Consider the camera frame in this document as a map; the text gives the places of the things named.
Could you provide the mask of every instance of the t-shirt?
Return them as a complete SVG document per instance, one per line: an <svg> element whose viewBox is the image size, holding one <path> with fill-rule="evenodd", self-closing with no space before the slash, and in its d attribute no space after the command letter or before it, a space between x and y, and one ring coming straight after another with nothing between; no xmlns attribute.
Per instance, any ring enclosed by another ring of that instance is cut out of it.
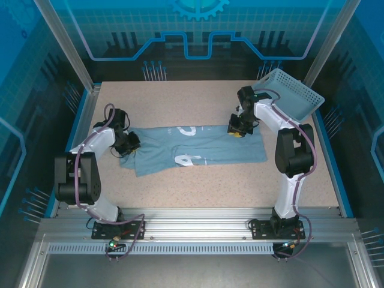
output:
<svg viewBox="0 0 384 288"><path fill-rule="evenodd" d="M164 169L266 161L259 128L243 138L227 133L226 125L131 128L141 147L120 160L121 167L145 176Z"/></svg>

